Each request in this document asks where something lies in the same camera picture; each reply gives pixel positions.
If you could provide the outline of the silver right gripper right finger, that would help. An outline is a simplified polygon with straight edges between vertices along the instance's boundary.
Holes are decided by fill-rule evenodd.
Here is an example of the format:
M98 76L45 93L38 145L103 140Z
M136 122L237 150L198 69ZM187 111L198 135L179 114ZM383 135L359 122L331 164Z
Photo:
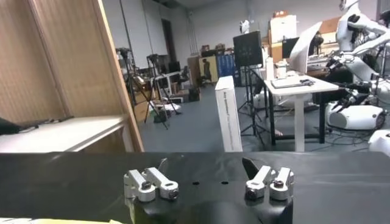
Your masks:
M249 178L245 185L245 198L255 201L263 198L266 189L271 200L285 201L294 194L294 172L287 167L279 171L271 166L257 167L249 158L242 159L242 165Z

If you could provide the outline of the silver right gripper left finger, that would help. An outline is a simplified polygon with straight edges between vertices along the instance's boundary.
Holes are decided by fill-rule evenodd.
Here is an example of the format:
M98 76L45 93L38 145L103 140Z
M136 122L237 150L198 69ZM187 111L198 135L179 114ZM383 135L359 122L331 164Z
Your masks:
M157 196L169 201L176 200L179 196L179 184L163 173L167 167L168 159L164 158L158 167L148 167L142 172L136 169L128 170L123 176L125 202L137 199L149 203Z

